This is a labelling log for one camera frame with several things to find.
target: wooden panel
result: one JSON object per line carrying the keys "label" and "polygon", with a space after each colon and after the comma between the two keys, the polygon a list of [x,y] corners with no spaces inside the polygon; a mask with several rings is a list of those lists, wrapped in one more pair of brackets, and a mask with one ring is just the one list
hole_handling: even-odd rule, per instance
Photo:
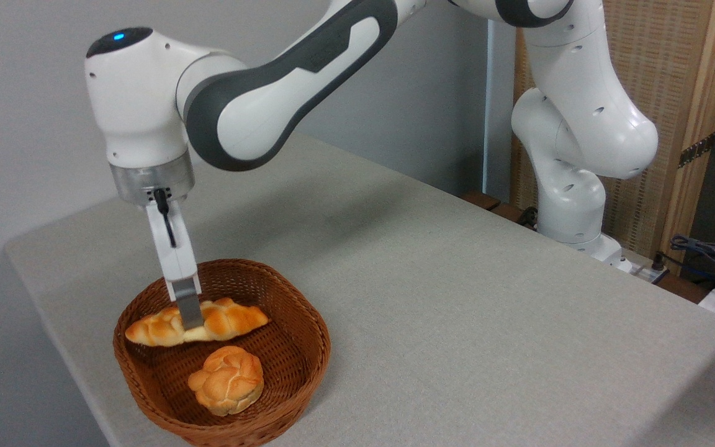
{"label": "wooden panel", "polygon": [[[715,2],[710,14],[708,37],[698,68],[698,81],[692,95],[688,119],[689,131],[683,139],[685,148],[715,132]],[[678,168],[675,175],[675,187],[670,196],[659,247],[679,260],[683,259],[683,252],[670,251],[669,240],[675,234],[687,235],[691,230],[708,159],[709,155],[703,155]]]}
{"label": "wooden panel", "polygon": [[[696,169],[679,175],[677,168],[681,151],[715,129],[715,2],[606,0],[604,4],[613,65],[627,93],[658,127],[659,149],[641,176],[627,181],[601,179],[607,192],[603,229],[624,247],[652,257],[669,231],[666,228],[678,225],[677,220],[667,224],[670,207],[678,211],[679,206],[692,218],[696,209],[696,196],[693,205],[681,202],[694,190],[698,195],[695,182],[704,166],[695,161]],[[516,98],[533,87],[522,33],[517,49]],[[698,94],[703,101],[698,101]],[[536,179],[519,141],[513,142],[511,168],[511,203],[536,205]],[[683,182],[686,189],[678,191]],[[685,222],[681,217],[679,225]]]}

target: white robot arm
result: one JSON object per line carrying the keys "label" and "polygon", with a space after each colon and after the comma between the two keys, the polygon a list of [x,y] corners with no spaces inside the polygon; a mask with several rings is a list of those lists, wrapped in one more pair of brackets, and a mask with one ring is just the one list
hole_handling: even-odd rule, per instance
{"label": "white robot arm", "polygon": [[[592,0],[449,2],[491,20],[548,28],[571,17],[576,5]],[[150,28],[122,29],[93,43],[85,61],[88,91],[107,142],[114,181],[121,198],[147,212],[168,292],[178,302],[185,327],[202,323],[195,256],[179,207],[194,185],[188,145],[220,169],[241,171],[265,164],[306,113],[365,65],[395,29],[425,5],[426,0],[332,0],[319,23],[257,68],[247,68],[225,51],[177,42]],[[542,35],[541,41],[548,39]],[[542,57],[548,58],[539,65],[537,73],[542,76],[537,80],[544,82],[546,91],[551,85],[558,91],[564,76],[548,84],[548,73],[560,62],[559,52],[544,53]],[[562,97],[557,94],[548,104],[560,111],[564,104],[574,107]],[[614,107],[612,102],[604,104]],[[574,135],[584,132],[570,121],[571,112],[556,113],[567,117]],[[582,140],[578,143],[559,147],[572,151],[570,161],[590,159],[579,158]],[[635,165],[644,167],[641,162]]]}

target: bread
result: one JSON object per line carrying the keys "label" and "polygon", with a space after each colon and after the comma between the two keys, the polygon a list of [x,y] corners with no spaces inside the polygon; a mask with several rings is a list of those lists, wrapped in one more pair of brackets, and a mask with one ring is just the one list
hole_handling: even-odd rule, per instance
{"label": "bread", "polygon": [[184,331],[181,313],[173,306],[137,320],[125,331],[131,342],[146,346],[176,346],[188,341],[225,341],[269,323],[256,306],[238,305],[230,298],[200,303],[204,325]]}
{"label": "bread", "polygon": [[216,416],[241,413],[261,396],[261,360],[236,346],[214,351],[200,371],[189,376],[198,403]]}

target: brown wicker basket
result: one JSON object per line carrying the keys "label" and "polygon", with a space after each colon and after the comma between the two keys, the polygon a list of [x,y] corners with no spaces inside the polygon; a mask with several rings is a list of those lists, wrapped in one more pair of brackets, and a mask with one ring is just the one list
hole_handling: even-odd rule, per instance
{"label": "brown wicker basket", "polygon": [[[202,300],[231,297],[257,305],[271,321],[226,342],[149,348],[125,339],[136,320],[169,306],[164,279],[148,286],[123,311],[114,330],[114,354],[143,413],[192,445],[261,445],[280,436],[302,415],[330,358],[330,336],[321,315],[292,284],[269,266],[247,260],[199,265]],[[242,413],[219,417],[195,399],[187,378],[213,351],[236,345],[261,360],[264,391]]]}

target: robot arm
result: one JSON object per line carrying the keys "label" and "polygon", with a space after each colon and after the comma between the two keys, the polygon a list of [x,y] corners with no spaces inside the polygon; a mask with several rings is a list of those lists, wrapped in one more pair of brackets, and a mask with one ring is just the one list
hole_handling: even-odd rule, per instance
{"label": "robot arm", "polygon": [[181,201],[195,181],[188,142],[220,169],[276,155],[313,107],[352,76],[426,0],[334,0],[325,17],[258,68],[150,28],[107,34],[85,61],[94,116],[119,196],[145,209],[171,300],[202,324]]}

